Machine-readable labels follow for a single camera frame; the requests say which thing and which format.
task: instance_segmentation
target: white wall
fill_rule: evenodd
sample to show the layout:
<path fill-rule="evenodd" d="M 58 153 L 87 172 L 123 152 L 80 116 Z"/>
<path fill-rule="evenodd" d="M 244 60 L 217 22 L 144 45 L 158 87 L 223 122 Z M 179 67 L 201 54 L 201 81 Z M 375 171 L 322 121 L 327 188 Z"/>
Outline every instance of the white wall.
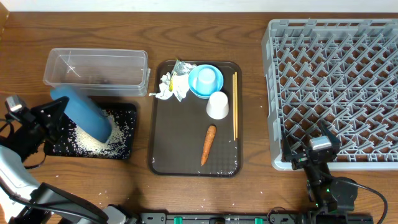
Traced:
<path fill-rule="evenodd" d="M 398 12 L 398 0 L 0 0 L 9 11 Z"/>

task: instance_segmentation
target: wooden table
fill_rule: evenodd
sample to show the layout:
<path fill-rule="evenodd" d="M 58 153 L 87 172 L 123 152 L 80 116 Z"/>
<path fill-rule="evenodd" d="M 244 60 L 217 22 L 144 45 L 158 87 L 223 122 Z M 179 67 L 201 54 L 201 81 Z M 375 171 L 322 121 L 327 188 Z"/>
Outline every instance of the wooden table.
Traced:
<path fill-rule="evenodd" d="M 137 105 L 139 120 L 134 151 L 128 161 L 48 157 L 32 170 L 46 182 L 99 207 L 121 204 L 127 211 L 170 213 L 267 213 L 310 205 L 304 172 L 281 172 L 271 166 L 267 130 L 267 88 L 262 69 L 261 39 L 271 19 L 390 18 L 398 14 L 330 13 L 44 13 L 12 12 L 0 46 L 0 102 L 19 94 L 28 105 L 50 101 L 42 81 L 48 54 L 55 47 L 140 49 L 155 70 L 167 59 L 230 60 L 243 71 L 243 168 L 231 179 L 162 177 L 146 165 L 152 97 L 117 101 Z M 113 101 L 113 98 L 97 98 Z M 4 106 L 0 114 L 5 114 Z M 334 172 L 380 191 L 389 202 L 386 223 L 398 222 L 398 172 Z M 356 212 L 379 220 L 379 197 L 359 190 Z"/>

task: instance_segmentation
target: carrot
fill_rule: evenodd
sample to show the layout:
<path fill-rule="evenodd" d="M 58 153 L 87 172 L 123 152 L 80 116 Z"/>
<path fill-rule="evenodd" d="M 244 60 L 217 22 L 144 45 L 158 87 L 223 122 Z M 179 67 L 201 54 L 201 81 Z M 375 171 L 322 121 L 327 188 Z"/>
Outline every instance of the carrot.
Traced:
<path fill-rule="evenodd" d="M 213 144 L 214 137 L 216 136 L 216 126 L 210 125 L 209 129 L 207 129 L 205 145 L 203 146 L 203 153 L 201 155 L 200 164 L 205 165 L 207 158 L 209 157 L 211 145 Z"/>

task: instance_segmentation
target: wooden chopstick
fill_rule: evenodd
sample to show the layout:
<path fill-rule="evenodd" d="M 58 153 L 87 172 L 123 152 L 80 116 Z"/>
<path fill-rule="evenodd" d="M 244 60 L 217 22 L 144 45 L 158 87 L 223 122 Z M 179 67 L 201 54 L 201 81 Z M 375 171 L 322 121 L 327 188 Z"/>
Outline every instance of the wooden chopstick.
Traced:
<path fill-rule="evenodd" d="M 234 107 L 234 113 L 235 113 L 235 133 L 236 133 L 236 139 L 238 138 L 238 74 L 235 72 L 234 76 L 234 92 L 235 92 L 235 107 Z"/>
<path fill-rule="evenodd" d="M 233 119 L 233 124 L 234 124 L 234 141 L 236 140 L 236 128 L 235 128 L 235 117 L 236 117 L 236 115 L 235 115 L 235 105 L 236 105 L 236 102 L 235 102 L 235 94 L 236 94 L 236 92 L 235 92 L 235 75 L 236 75 L 236 73 L 232 75 L 233 114 L 234 114 L 234 119 Z"/>

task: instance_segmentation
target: dark serving tray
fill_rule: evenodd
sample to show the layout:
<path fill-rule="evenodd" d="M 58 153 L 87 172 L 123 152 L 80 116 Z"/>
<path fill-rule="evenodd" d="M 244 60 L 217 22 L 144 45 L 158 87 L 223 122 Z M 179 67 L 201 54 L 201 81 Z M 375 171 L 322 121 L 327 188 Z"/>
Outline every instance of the dark serving tray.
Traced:
<path fill-rule="evenodd" d="M 152 129 L 148 152 L 149 169 L 159 175 L 184 175 L 204 177 L 232 177 L 242 168 L 242 71 L 233 62 L 188 61 L 197 65 L 210 64 L 224 76 L 221 89 L 228 97 L 229 113 L 221 120 L 206 113 L 208 100 L 196 97 L 191 91 L 178 102 L 155 98 L 152 111 Z M 159 92 L 162 75 L 171 72 L 174 60 L 163 62 L 157 68 L 155 91 Z M 233 135 L 233 74 L 238 73 L 238 139 Z M 214 124 L 216 137 L 209 158 L 200 165 L 203 144 L 208 127 Z"/>
<path fill-rule="evenodd" d="M 137 121 L 137 110 L 136 106 L 131 103 L 98 103 L 98 106 L 106 110 L 108 114 L 114 116 L 114 121 L 120 124 L 120 127 L 128 127 L 128 133 L 126 133 L 126 140 L 123 144 L 120 143 L 121 148 L 117 155 L 110 155 L 105 151 L 102 154 L 90 154 L 84 150 L 75 148 L 73 142 L 75 137 L 73 130 L 76 124 L 68 118 L 67 115 L 63 115 L 61 127 L 62 136 L 55 145 L 48 142 L 44 144 L 44 152 L 48 156 L 73 156 L 73 157 L 92 157 L 100 159 L 128 159 L 132 150 L 132 141 L 134 139 L 134 132 Z"/>

